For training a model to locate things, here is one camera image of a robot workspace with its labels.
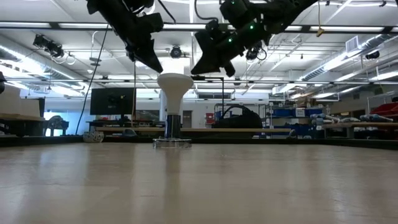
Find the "white cone-shaped object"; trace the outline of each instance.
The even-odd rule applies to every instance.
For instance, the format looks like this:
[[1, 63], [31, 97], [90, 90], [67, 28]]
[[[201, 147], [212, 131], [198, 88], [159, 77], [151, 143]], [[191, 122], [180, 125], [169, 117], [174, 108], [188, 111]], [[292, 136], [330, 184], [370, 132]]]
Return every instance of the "white cone-shaped object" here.
[[192, 78], [188, 75], [166, 73], [159, 75], [157, 84], [166, 94], [167, 115], [179, 115], [182, 97], [193, 85]]

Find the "door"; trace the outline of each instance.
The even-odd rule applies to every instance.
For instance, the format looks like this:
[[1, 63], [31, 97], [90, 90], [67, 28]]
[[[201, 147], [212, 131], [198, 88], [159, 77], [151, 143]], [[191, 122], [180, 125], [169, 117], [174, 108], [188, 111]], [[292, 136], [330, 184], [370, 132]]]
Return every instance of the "door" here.
[[192, 111], [182, 112], [182, 127], [192, 128]]

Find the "ceiling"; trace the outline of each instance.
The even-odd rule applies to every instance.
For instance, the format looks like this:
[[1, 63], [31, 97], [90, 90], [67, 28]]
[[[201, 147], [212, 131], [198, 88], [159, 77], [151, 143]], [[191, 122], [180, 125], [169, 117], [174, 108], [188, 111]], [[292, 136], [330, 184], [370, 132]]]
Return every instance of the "ceiling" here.
[[[205, 23], [197, 18], [193, 12], [193, 0], [162, 0], [178, 23]], [[388, 0], [384, 7], [379, 7], [380, 1], [330, 1], [329, 6], [325, 1], [314, 4], [305, 10], [293, 24], [317, 25], [318, 16], [321, 25], [335, 26], [396, 26], [398, 21], [398, 8], [395, 1]], [[164, 21], [171, 22], [171, 18], [156, 1], [155, 12], [160, 12]], [[218, 17], [220, 20], [218, 1], [198, 0], [198, 12], [203, 17]], [[41, 22], [105, 22], [99, 13], [89, 15], [86, 9], [85, 0], [2, 0], [0, 7], [0, 21], [41, 21]], [[35, 51], [46, 58], [50, 56], [43, 50], [37, 50], [32, 45], [36, 34], [42, 34], [55, 42], [62, 44], [63, 49], [76, 58], [73, 65], [68, 64], [69, 58], [61, 66], [73, 71], [85, 78], [91, 78], [90, 70], [94, 66], [90, 57], [98, 57], [104, 32], [100, 31], [94, 35], [92, 31], [60, 31], [60, 30], [20, 30], [1, 29], [0, 35], [11, 39], [13, 42]], [[252, 64], [246, 61], [245, 57], [236, 57], [232, 63], [236, 69], [235, 77], [242, 80], [296, 80], [298, 77], [293, 74], [316, 67], [328, 60], [331, 55], [338, 54], [345, 50], [346, 41], [356, 34], [323, 34], [316, 37], [315, 34], [278, 34], [275, 35], [270, 46], [267, 48], [267, 58]], [[374, 35], [358, 35], [360, 40], [366, 40]], [[160, 32], [152, 34], [155, 39], [155, 52], [160, 58], [164, 67], [182, 67], [183, 72], [190, 75], [193, 61], [196, 62], [201, 51], [191, 32]], [[389, 58], [397, 51], [396, 40], [380, 47], [381, 57], [378, 60]], [[170, 48], [179, 45], [187, 58], [171, 59], [168, 56]], [[101, 66], [98, 67], [95, 78], [108, 76], [110, 79], [133, 79], [134, 63], [125, 54], [124, 44], [113, 32], [108, 32], [104, 43], [104, 52], [101, 55]], [[365, 60], [361, 62], [360, 57], [347, 60], [333, 69], [331, 72], [338, 72], [340, 76], [359, 70], [363, 66], [372, 65], [376, 60]], [[137, 79], [156, 79], [157, 72], [137, 64]], [[208, 77], [228, 78], [224, 71], [221, 73], [206, 74]], [[334, 81], [335, 76], [324, 76], [323, 81]], [[131, 86], [131, 83], [108, 83], [106, 85], [95, 85], [99, 87]], [[271, 90], [275, 84], [257, 84], [251, 89]], [[139, 85], [140, 88], [157, 88], [155, 83]], [[221, 84], [199, 84], [198, 88], [221, 88]], [[227, 84], [226, 88], [247, 88], [247, 85], [234, 86]]]

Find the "robotic arm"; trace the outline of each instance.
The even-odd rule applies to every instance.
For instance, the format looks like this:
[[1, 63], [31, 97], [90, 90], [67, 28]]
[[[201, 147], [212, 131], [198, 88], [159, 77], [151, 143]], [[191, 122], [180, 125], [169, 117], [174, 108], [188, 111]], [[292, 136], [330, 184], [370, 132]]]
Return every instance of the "robotic arm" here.
[[317, 0], [274, 0], [264, 4], [253, 4], [249, 0], [226, 0], [220, 11], [236, 29], [230, 33], [216, 21], [206, 25], [206, 30], [195, 34], [203, 55], [192, 69], [193, 75], [220, 72], [224, 68], [227, 76], [235, 74], [231, 60], [243, 56], [245, 50], [258, 49], [259, 42], [269, 45], [272, 34], [283, 32]]
[[88, 12], [101, 13], [126, 45], [130, 60], [138, 60], [160, 73], [163, 68], [156, 57], [150, 34], [163, 29], [162, 17], [159, 13], [137, 16], [153, 4], [154, 0], [87, 0]]
[[[151, 7], [154, 0], [87, 0], [90, 14], [99, 11], [115, 33], [126, 44], [126, 51], [132, 61], [139, 60], [156, 72], [163, 68], [154, 52], [151, 33], [163, 29], [159, 13], [143, 15], [145, 7]], [[220, 27], [217, 21], [210, 21], [205, 30], [195, 34], [203, 55], [192, 69], [193, 75], [226, 70], [227, 76], [235, 74], [231, 60], [250, 51], [253, 58], [266, 45], [272, 34], [283, 32], [299, 14], [318, 0], [265, 0], [268, 3], [253, 4], [249, 0], [226, 0], [220, 6], [225, 19], [236, 29], [229, 32], [227, 26]]]

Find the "wooden floor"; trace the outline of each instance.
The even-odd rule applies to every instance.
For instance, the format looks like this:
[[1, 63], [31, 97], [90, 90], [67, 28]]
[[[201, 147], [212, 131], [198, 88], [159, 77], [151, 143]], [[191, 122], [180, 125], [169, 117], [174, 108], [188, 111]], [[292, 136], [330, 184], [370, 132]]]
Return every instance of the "wooden floor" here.
[[0, 223], [398, 223], [398, 152], [336, 146], [0, 148]]

